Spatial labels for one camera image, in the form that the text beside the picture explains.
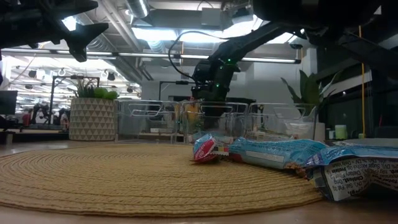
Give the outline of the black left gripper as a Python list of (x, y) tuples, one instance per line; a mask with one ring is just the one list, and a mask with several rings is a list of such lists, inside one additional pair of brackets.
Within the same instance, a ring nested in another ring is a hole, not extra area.
[(108, 29), (108, 23), (76, 24), (69, 31), (62, 19), (96, 9), (94, 0), (0, 0), (0, 49), (67, 37), (69, 53), (78, 61), (87, 60), (86, 48)]

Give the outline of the red and blue granola bar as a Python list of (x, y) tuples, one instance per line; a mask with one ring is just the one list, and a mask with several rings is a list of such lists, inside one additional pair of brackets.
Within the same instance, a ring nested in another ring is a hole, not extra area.
[(229, 136), (206, 134), (193, 145), (193, 162), (207, 163), (229, 155), (229, 146), (234, 139)]

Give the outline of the blue and grey granola bar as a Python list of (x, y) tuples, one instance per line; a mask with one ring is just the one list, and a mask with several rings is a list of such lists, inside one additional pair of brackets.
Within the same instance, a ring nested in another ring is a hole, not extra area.
[(398, 147), (329, 146), (305, 166), (309, 180), (329, 200), (398, 198)]

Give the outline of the clear plastic bin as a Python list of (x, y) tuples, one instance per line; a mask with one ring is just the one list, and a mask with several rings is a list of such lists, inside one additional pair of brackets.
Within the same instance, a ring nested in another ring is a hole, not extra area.
[(305, 103), (253, 103), (246, 115), (245, 138), (286, 141), (315, 138), (317, 107)]
[(225, 101), (184, 101), (180, 104), (180, 130), (193, 144), (206, 134), (236, 139), (244, 135), (248, 105)]
[(180, 103), (158, 100), (118, 100), (116, 142), (177, 142)]

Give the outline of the ceiling light strip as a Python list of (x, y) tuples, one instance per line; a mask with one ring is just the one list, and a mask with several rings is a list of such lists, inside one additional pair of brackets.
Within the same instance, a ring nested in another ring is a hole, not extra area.
[[(27, 49), (27, 48), (5, 48), (2, 49), (5, 53), (21, 53), (21, 54), (50, 54), (50, 55), (70, 55), (68, 50), (55, 49)], [(168, 54), (155, 53), (135, 53), (135, 52), (87, 52), (90, 57), (139, 57), (139, 58), (168, 58)], [(170, 54), (170, 58), (177, 59), (192, 59), (204, 60), (207, 55), (192, 55), (192, 54)], [(286, 63), (286, 64), (300, 64), (301, 60), (289, 58), (270, 58), (270, 57), (243, 57), (242, 62), (259, 62), (259, 63)]]

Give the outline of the succulent in patterned pot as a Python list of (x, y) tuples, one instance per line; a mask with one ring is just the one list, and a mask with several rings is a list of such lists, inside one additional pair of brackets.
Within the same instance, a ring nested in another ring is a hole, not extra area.
[(69, 119), (72, 141), (113, 141), (118, 93), (98, 86), (97, 78), (76, 76)]

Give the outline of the snake plant in white pot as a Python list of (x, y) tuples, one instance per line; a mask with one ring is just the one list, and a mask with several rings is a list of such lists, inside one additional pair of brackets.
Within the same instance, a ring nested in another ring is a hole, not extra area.
[(317, 127), (317, 118), (320, 109), (328, 102), (331, 94), (335, 91), (332, 90), (325, 96), (325, 92), (334, 84), (343, 73), (343, 70), (336, 72), (331, 81), (326, 85), (322, 86), (321, 83), (317, 83), (317, 79), (314, 73), (309, 76), (303, 71), (299, 70), (300, 74), (300, 96), (296, 94), (295, 90), (288, 84), (287, 80), (280, 78), (282, 83), (288, 88), (291, 95), (291, 99), (295, 106), (300, 106), (300, 113), (304, 117), (309, 117), (313, 113), (312, 119), (312, 139), (315, 139), (315, 131)]

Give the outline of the person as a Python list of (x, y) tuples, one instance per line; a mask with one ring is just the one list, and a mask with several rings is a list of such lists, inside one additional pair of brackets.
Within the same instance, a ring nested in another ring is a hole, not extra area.
[(37, 123), (37, 118), (43, 119), (44, 124), (48, 123), (50, 121), (50, 114), (49, 114), (49, 106), (48, 105), (42, 105), (40, 103), (37, 103), (33, 107), (33, 114), (32, 114), (32, 119), (30, 121), (31, 124), (36, 124)]
[(29, 109), (26, 111), (23, 116), (22, 116), (22, 124), (23, 126), (29, 126), (30, 125), (30, 120), (31, 120), (31, 114), (32, 114), (32, 109)]

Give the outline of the black monitor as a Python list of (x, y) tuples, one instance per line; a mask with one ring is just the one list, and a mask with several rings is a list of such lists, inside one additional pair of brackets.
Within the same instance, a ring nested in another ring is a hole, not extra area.
[(0, 90), (0, 114), (15, 114), (17, 93), (18, 91)]

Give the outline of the round woven straw placemat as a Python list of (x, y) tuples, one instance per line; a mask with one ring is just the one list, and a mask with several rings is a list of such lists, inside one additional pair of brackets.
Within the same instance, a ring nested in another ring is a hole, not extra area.
[(220, 160), (196, 164), (190, 146), (128, 144), (0, 157), (0, 205), (125, 217), (263, 212), (322, 199), (290, 172)]

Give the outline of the pale green cup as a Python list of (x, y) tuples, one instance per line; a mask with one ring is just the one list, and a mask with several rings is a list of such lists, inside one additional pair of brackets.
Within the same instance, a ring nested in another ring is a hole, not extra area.
[(338, 124), (335, 125), (335, 139), (347, 139), (348, 132), (346, 125)]

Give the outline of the silver ventilation duct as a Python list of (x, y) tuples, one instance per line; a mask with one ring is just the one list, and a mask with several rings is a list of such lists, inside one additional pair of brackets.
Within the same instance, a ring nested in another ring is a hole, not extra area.
[(127, 8), (136, 18), (144, 18), (149, 15), (150, 6), (147, 0), (125, 0)]

